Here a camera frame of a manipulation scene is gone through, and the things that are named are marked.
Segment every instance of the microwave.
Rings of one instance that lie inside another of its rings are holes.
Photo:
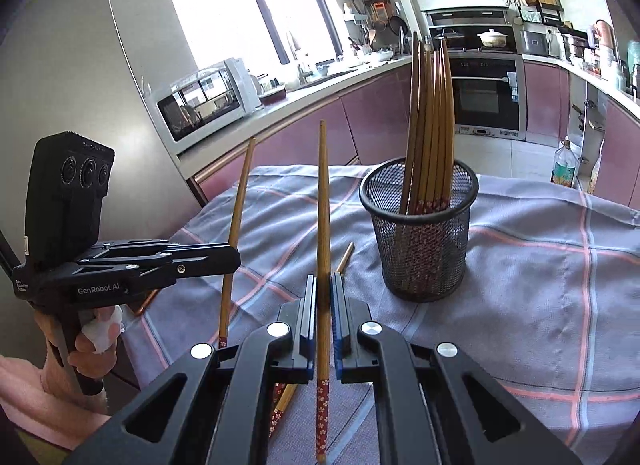
[[[156,130],[172,155],[185,152],[262,105],[240,58],[191,74],[146,100]]]

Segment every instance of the mesh pen holder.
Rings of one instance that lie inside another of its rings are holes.
[[[449,208],[413,216],[399,214],[403,178],[404,158],[385,162],[360,184],[360,201],[371,214],[388,289],[407,301],[436,301],[453,293],[464,276],[478,178],[455,160]]]

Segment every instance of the white pot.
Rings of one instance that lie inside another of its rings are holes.
[[[484,46],[502,47],[507,46],[507,36],[496,32],[494,29],[489,28],[488,32],[478,34],[478,37],[482,41]]]

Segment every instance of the white countertop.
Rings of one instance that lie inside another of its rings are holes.
[[[186,152],[178,155],[178,170],[186,179],[207,167],[250,137],[281,120],[349,86],[411,63],[411,56],[390,60],[378,66],[363,66],[358,71],[330,79],[322,84],[287,93],[286,99],[266,106],[217,131]]]
[[[601,79],[597,75],[590,73],[588,71],[581,70],[577,68],[570,62],[556,59],[554,57],[543,57],[541,55],[529,55],[523,54],[522,58],[524,60],[541,62],[544,64],[553,64],[555,66],[560,66],[571,73],[576,74],[578,77],[581,77],[589,84],[595,86],[603,93],[606,93],[609,97],[615,100],[618,104],[620,104],[623,108],[625,108],[629,113],[635,116],[636,120],[640,122],[640,100],[633,99],[633,97],[627,93],[623,93],[622,91],[616,90],[609,81]]]

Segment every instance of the pot lid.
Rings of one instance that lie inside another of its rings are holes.
[[[500,32],[496,32],[494,29],[489,28],[488,32],[483,32],[482,34],[478,34],[478,36],[486,37],[486,38],[506,38],[506,34],[501,34]]]

